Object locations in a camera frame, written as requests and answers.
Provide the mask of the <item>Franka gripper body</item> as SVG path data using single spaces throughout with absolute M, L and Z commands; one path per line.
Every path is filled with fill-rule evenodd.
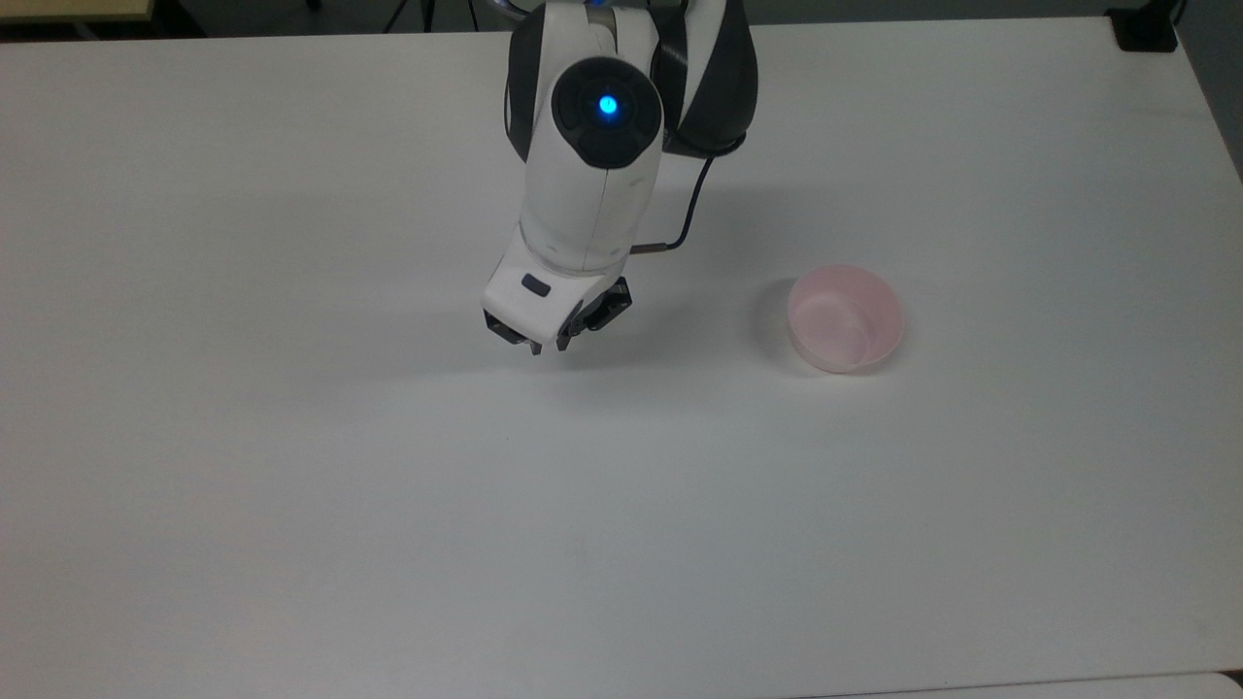
M 554 347 L 564 352 L 582 336 L 566 338 L 566 323 L 572 315 L 615 284 L 619 276 L 622 265 L 585 275 L 549 267 L 531 250 L 517 225 L 484 290 L 484 310 L 539 342 L 543 350 Z

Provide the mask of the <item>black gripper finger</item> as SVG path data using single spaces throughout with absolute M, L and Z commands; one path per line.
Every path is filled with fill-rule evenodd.
M 566 323 L 566 338 L 574 338 L 588 331 L 595 332 L 603 330 L 618 315 L 625 313 L 631 305 L 633 296 L 629 284 L 626 284 L 626 277 L 619 276 L 615 284 L 612 284 L 599 296 L 595 296 L 593 301 L 585 303 L 572 315 Z
M 528 346 L 528 348 L 531 350 L 531 354 L 542 353 L 543 345 L 539 345 L 539 342 L 525 337 L 525 335 L 510 327 L 508 323 L 503 323 L 501 318 L 497 318 L 496 316 L 493 316 L 493 313 L 488 313 L 488 310 L 484 310 L 484 318 L 488 332 L 492 332 L 493 335 L 501 337 L 503 341 L 508 342 L 508 345 Z

